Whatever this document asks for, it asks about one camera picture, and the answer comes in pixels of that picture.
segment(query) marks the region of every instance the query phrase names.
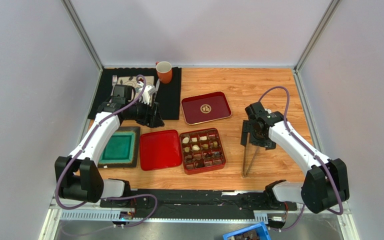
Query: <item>wooden table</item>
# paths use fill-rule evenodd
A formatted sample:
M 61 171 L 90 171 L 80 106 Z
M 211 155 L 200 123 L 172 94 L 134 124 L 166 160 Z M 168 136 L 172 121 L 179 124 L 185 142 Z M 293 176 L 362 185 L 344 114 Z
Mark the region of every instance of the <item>wooden table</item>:
M 222 170 L 186 175 L 183 165 L 152 171 L 143 171 L 138 162 L 136 168 L 100 168 L 104 179 L 114 178 L 130 182 L 132 188 L 141 189 L 192 189 L 192 190 L 264 190 L 267 184 L 286 179 L 303 181 L 304 175 L 291 157 L 279 146 L 274 150 L 260 149 L 248 174 L 242 177 L 244 147 L 240 145 L 243 120 L 248 119 L 245 107 L 255 103 L 260 96 L 274 86 L 286 87 L 291 95 L 288 120 L 295 130 L 311 142 L 308 126 L 297 87 L 290 69 L 262 68 L 183 68 L 181 99 L 212 92 L 223 92 L 232 110 L 230 118 L 188 125 L 180 111 L 179 120 L 165 120 L 165 126 L 147 128 L 134 121 L 124 121 L 123 127 L 140 126 L 141 134 L 163 130 L 180 133 L 216 128 L 226 156 Z M 265 108 L 284 113 L 286 94 L 273 90 L 262 100 Z

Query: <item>blue bin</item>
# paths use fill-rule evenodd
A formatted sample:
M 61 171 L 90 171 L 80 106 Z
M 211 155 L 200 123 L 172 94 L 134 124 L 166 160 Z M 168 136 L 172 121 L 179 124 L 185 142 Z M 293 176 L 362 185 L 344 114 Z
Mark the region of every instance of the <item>blue bin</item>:
M 261 240 L 271 240 L 271 236 L 269 236 L 268 229 L 266 228 L 266 225 L 264 222 L 260 222 L 260 223 L 254 224 L 252 226 L 244 227 L 242 229 L 226 233 L 223 235 L 223 239 L 228 240 L 228 238 L 230 238 L 232 236 L 244 234 L 244 233 L 251 231 L 251 230 L 255 230 L 255 232 L 258 234 L 258 236 L 260 237 Z

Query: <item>orange mug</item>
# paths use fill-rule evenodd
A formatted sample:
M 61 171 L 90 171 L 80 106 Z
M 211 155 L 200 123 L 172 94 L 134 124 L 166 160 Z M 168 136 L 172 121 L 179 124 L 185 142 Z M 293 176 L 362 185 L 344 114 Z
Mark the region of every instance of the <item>orange mug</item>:
M 173 68 L 168 61 L 156 62 L 156 73 L 158 74 L 159 81 L 163 84 L 168 84 L 173 78 Z

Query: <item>purple cable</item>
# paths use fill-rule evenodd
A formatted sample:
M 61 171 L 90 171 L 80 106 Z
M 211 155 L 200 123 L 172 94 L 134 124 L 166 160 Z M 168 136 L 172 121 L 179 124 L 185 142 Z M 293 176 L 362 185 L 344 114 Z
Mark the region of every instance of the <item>purple cable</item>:
M 119 228 L 121 228 L 121 227 L 131 228 L 131 227 L 137 226 L 137 225 L 143 223 L 144 221 L 146 221 L 148 218 L 150 218 L 155 213 L 155 210 L 157 210 L 157 206 L 158 206 L 157 197 L 155 195 L 152 195 L 152 194 L 139 194 L 139 195 L 135 195 L 135 196 L 108 197 L 108 198 L 106 198 L 107 200 L 129 200 L 129 199 L 142 198 L 142 197 L 151 197 L 151 198 L 153 198 L 155 200 L 155 205 L 153 206 L 152 211 L 145 218 L 143 218 L 142 220 L 140 220 L 138 222 L 135 222 L 135 223 L 132 223 L 132 224 L 129 224 L 129 225 L 116 225 L 117 227 L 119 227 Z M 60 228 L 60 231 L 63 234 L 69 236 L 69 237 L 84 237 L 84 236 L 88 236 L 88 235 L 92 235 L 92 234 L 98 233 L 98 232 L 103 231 L 103 230 L 111 229 L 113 227 L 114 227 L 114 225 L 110 225 L 110 226 L 106 226 L 106 227 L 103 227 L 101 229 L 98 229 L 98 230 L 95 230 L 95 231 L 92 231 L 92 232 L 81 233 L 81 234 L 67 233 L 67 232 L 65 232 L 63 227 Z
M 139 95 L 137 96 L 137 98 L 133 99 L 133 101 L 131 101 L 129 104 L 127 104 L 126 106 L 124 106 L 123 108 L 121 108 L 120 110 L 118 111 L 115 111 L 111 114 L 109 114 L 108 116 L 104 117 L 101 121 L 99 121 L 95 126 L 94 128 L 91 130 L 90 134 L 88 135 L 87 139 L 84 141 L 84 144 L 82 145 L 81 147 L 81 150 L 79 150 L 73 157 L 72 159 L 68 162 L 68 164 L 66 165 L 66 167 L 63 169 L 62 173 L 60 174 L 59 176 L 59 179 L 57 180 L 57 183 L 56 183 L 56 190 L 55 190 L 55 199 L 56 199 L 56 203 L 57 205 L 59 205 L 59 207 L 61 207 L 62 209 L 65 209 L 65 210 L 73 210 L 73 209 L 77 209 L 81 206 L 83 206 L 84 204 L 86 204 L 86 202 L 82 202 L 78 205 L 75 205 L 75 206 L 65 206 L 61 203 L 61 200 L 59 198 L 59 189 L 61 188 L 61 184 L 62 184 L 62 179 L 65 177 L 65 175 L 67 174 L 68 172 L 68 169 L 72 166 L 72 164 L 74 164 L 74 161 L 81 155 L 81 153 L 84 151 L 84 149 L 86 149 L 87 145 L 89 144 L 90 140 L 92 139 L 93 135 L 95 134 L 95 132 L 97 131 L 98 127 L 100 127 L 102 125 L 102 123 L 104 123 L 106 120 L 108 120 L 110 117 L 112 116 L 115 116 L 119 113 L 121 113 L 122 111 L 128 109 L 129 107 L 131 107 L 133 104 L 135 104 L 139 99 L 140 97 L 143 95 L 143 93 L 145 92 L 145 87 L 146 87 L 146 79 L 145 79 L 145 76 L 143 75 L 137 75 L 136 76 L 136 79 L 138 79 L 139 77 L 143 78 L 143 88 L 141 90 L 141 92 L 139 93 Z
M 288 113 L 288 107 L 290 106 L 290 92 L 288 91 L 288 89 L 284 86 L 271 87 L 265 93 L 263 93 L 263 95 L 261 95 L 261 97 L 258 101 L 260 102 L 263 99 L 263 97 L 266 96 L 266 94 L 268 94 L 270 91 L 272 91 L 274 89 L 283 89 L 286 93 L 286 106 L 285 106 L 285 111 L 283 113 L 283 123 L 285 125 L 285 128 L 287 129 L 289 134 L 321 164 L 323 170 L 326 173 L 326 176 L 329 179 L 329 183 L 331 184 L 331 187 L 334 190 L 334 194 L 335 194 L 335 198 L 337 199 L 339 211 L 334 211 L 330 208 L 328 209 L 328 211 L 330 211 L 331 213 L 336 214 L 336 215 L 342 215 L 344 212 L 342 199 L 340 198 L 339 191 L 337 190 L 337 186 L 334 183 L 333 176 L 331 175 L 330 171 L 328 170 L 328 167 L 325 165 L 325 163 L 322 161 L 322 159 L 318 155 L 315 154 L 314 151 L 312 151 L 296 134 L 294 134 L 294 132 L 291 132 L 291 128 L 287 124 L 287 113 Z M 292 229 L 299 222 L 299 220 L 302 217 L 302 214 L 304 212 L 304 209 L 305 209 L 305 206 L 303 205 L 303 208 L 301 209 L 301 213 L 298 216 L 297 220 L 290 227 L 283 229 L 284 231 Z

